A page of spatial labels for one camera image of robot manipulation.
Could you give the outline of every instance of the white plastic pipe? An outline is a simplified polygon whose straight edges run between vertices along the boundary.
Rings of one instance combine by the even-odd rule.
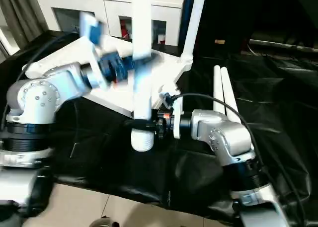
[[[151,56],[151,0],[132,0],[132,10],[133,59]],[[135,70],[134,119],[151,119],[151,87],[151,67]],[[153,144],[153,132],[132,130],[131,145],[135,150],[148,151]]]
[[[222,86],[223,86],[223,93],[224,93],[224,100],[225,103],[231,106],[234,110],[238,110],[237,103],[235,101],[228,69],[226,67],[221,68],[221,76],[222,76]],[[227,110],[227,117],[230,121],[240,123],[239,117],[233,113],[230,109],[226,108]]]
[[[221,68],[216,65],[213,68],[213,97],[224,102]],[[224,105],[213,101],[213,110],[225,114]]]
[[[204,0],[194,0],[187,36],[184,43],[181,60],[184,62],[192,62],[193,48],[197,37],[198,28],[201,19],[201,13],[204,5]]]

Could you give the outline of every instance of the white cabinet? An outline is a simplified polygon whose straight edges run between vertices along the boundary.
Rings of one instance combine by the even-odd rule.
[[[50,30],[71,31],[79,25],[80,11],[91,12],[107,23],[104,0],[38,0]]]
[[[111,36],[121,37],[121,18],[127,19],[132,16],[132,5],[130,2],[105,1],[108,26]],[[165,44],[177,46],[180,30],[181,9],[164,6],[151,6],[153,26],[159,26],[157,21],[165,22]]]
[[[121,20],[132,16],[131,0],[38,0],[50,30],[78,26],[79,11],[88,11],[107,24],[106,34],[122,37]],[[152,0],[154,35],[165,35],[165,44],[178,45],[183,0]]]

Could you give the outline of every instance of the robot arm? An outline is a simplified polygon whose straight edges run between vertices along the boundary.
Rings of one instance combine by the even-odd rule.
[[[171,97],[163,96],[166,107]],[[257,156],[251,149],[251,136],[241,123],[212,110],[194,110],[176,117],[171,112],[158,112],[157,120],[145,123],[134,120],[134,128],[155,130],[159,138],[174,129],[192,139],[206,142],[224,171],[224,177],[235,203],[235,210],[245,227],[289,227],[284,211],[267,176],[262,172]]]
[[[133,61],[132,57],[109,53],[98,61],[97,75],[89,64],[72,63],[10,87],[7,92],[10,112],[6,128],[0,133],[0,208],[15,212],[11,215],[0,212],[0,227],[19,226],[21,218],[36,216],[47,206],[53,188],[50,171],[53,150],[48,135],[61,105],[100,87],[100,74],[106,85],[110,85],[127,79],[128,70],[154,58]]]

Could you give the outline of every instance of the table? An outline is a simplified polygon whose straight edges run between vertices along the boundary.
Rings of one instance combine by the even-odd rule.
[[[0,65],[0,111],[5,93],[20,68],[41,44],[60,33],[47,32]],[[74,41],[72,34],[48,53]],[[174,47],[160,46],[161,51]],[[196,57],[191,71],[178,81],[182,92],[213,93],[213,66],[229,70],[238,110],[250,123],[280,193],[294,201],[270,156],[275,152],[295,183],[312,226],[318,223],[318,66],[270,57],[229,55],[227,59]],[[184,110],[212,109],[212,103],[185,98]],[[127,117],[78,98],[63,105],[52,140],[57,182],[152,203],[224,223],[234,211],[222,169],[205,143],[181,137],[156,140],[145,153],[130,146]],[[292,212],[287,213],[294,220]]]

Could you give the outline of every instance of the red object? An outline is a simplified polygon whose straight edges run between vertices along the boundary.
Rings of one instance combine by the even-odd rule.
[[[129,39],[129,33],[128,33],[127,29],[126,29],[126,21],[121,20],[120,21],[120,27],[121,27],[121,36],[124,39]]]
[[[169,119],[169,118],[170,118],[170,114],[169,114],[169,113],[164,113],[164,114],[163,114],[163,117],[164,117],[165,119]]]

